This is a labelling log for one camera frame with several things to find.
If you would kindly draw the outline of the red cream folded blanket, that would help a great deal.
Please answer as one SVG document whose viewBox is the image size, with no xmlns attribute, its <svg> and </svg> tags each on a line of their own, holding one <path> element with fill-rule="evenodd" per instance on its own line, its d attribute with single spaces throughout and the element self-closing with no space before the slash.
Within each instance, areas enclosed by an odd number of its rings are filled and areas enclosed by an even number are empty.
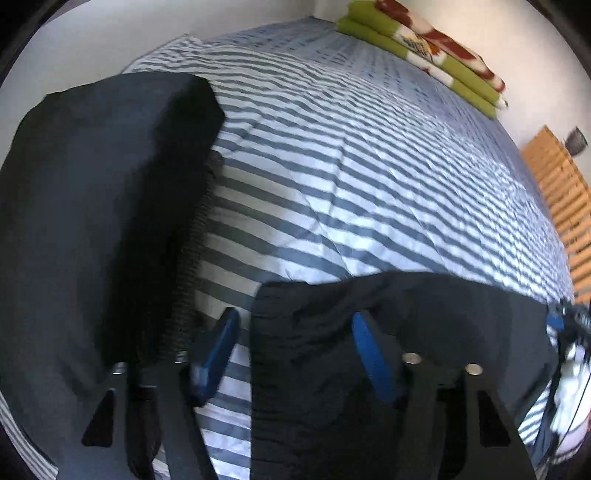
<svg viewBox="0 0 591 480">
<path fill-rule="evenodd" d="M 398 21 L 410 28 L 416 34 L 419 34 L 424 39 L 457 59 L 464 66 L 468 67 L 480 78 L 485 80 L 497 92 L 503 93 L 505 91 L 505 82 L 488 67 L 479 54 L 457 42 L 449 35 L 436 29 L 427 20 L 409 10 L 402 3 L 394 0 L 379 0 L 375 2 L 375 6 L 394 21 Z"/>
</svg>

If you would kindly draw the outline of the dark ceramic vase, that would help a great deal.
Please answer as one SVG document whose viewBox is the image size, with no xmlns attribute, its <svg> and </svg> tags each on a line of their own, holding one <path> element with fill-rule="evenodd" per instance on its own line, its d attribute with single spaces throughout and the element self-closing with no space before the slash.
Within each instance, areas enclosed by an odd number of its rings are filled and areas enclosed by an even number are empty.
<svg viewBox="0 0 591 480">
<path fill-rule="evenodd" d="M 564 146 L 571 157 L 580 155 L 588 146 L 588 141 L 580 130 L 579 127 L 575 127 L 567 136 Z"/>
</svg>

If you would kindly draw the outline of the black shorts yellow stripes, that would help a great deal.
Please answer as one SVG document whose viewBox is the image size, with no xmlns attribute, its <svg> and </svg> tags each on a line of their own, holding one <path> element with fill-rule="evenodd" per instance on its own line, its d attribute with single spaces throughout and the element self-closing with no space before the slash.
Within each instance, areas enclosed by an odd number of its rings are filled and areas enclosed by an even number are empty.
<svg viewBox="0 0 591 480">
<path fill-rule="evenodd" d="M 517 429 L 557 367 L 547 312 L 443 274 L 263 285 L 252 478 L 533 478 Z"/>
</svg>

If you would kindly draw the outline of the green folded blanket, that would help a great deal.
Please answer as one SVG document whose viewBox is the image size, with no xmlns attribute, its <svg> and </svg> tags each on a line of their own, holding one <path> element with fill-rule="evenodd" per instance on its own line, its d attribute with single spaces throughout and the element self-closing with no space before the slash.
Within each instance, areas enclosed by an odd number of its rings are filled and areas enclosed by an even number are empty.
<svg viewBox="0 0 591 480">
<path fill-rule="evenodd" d="M 335 29 L 406 60 L 489 118 L 494 119 L 498 110 L 508 108 L 503 95 L 473 70 L 371 2 L 349 4 L 348 14 L 335 23 Z"/>
</svg>

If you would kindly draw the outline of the folded dark knit garment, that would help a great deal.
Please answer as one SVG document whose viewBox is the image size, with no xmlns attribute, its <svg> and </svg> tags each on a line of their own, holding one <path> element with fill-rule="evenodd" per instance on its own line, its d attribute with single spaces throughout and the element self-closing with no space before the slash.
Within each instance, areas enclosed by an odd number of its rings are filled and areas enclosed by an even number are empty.
<svg viewBox="0 0 591 480">
<path fill-rule="evenodd" d="M 189 196 L 181 206 L 179 233 L 182 234 L 174 276 L 168 282 L 171 287 L 166 300 L 166 323 L 160 344 L 160 358 L 173 361 L 187 349 L 191 331 L 197 320 L 194 293 L 198 284 L 198 273 L 204 237 L 207 233 L 208 215 L 213 202 L 223 166 L 221 154 L 211 150 L 202 167 L 201 179 L 188 191 Z"/>
</svg>

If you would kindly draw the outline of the wooden slatted bed rail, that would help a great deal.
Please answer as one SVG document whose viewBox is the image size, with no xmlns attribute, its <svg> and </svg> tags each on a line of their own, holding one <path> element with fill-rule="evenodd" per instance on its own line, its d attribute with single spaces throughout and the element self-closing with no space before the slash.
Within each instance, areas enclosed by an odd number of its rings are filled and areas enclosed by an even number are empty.
<svg viewBox="0 0 591 480">
<path fill-rule="evenodd" d="M 566 249 L 574 298 L 590 302 L 590 188 L 564 144 L 543 127 L 522 149 Z"/>
</svg>

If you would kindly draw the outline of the folded black jacket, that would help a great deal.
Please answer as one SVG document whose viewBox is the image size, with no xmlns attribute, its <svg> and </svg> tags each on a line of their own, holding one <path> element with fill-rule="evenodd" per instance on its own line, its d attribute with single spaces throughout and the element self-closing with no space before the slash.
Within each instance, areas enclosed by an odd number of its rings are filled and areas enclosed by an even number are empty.
<svg viewBox="0 0 591 480">
<path fill-rule="evenodd" d="M 47 95 L 1 168 L 1 475 L 58 478 L 78 413 L 120 363 L 162 363 L 181 206 L 224 114 L 183 73 Z"/>
</svg>

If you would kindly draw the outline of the striped blue white quilt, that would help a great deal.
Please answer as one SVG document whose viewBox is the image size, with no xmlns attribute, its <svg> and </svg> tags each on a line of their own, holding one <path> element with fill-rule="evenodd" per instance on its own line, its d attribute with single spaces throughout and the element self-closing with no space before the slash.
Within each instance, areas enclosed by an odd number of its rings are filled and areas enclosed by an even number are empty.
<svg viewBox="0 0 591 480">
<path fill-rule="evenodd" d="M 118 75 L 143 72 L 206 79 L 224 114 L 194 293 L 193 338 L 225 308 L 240 315 L 221 384 L 194 410 L 214 479 L 254 479 L 249 327 L 263 285 L 404 272 L 546 306 L 570 295 L 564 249 L 501 126 L 375 46 L 304 20 L 181 38 Z M 517 429 L 534 471 L 549 383 Z"/>
</svg>

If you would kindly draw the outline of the white cloth at edge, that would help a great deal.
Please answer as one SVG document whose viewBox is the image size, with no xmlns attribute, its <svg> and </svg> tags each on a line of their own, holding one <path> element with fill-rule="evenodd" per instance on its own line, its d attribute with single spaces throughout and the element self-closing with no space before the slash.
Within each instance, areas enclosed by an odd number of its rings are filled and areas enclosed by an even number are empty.
<svg viewBox="0 0 591 480">
<path fill-rule="evenodd" d="M 590 415 L 590 357 L 580 344 L 567 349 L 554 403 L 551 431 L 558 436 L 556 455 L 561 456 L 580 446 Z"/>
</svg>

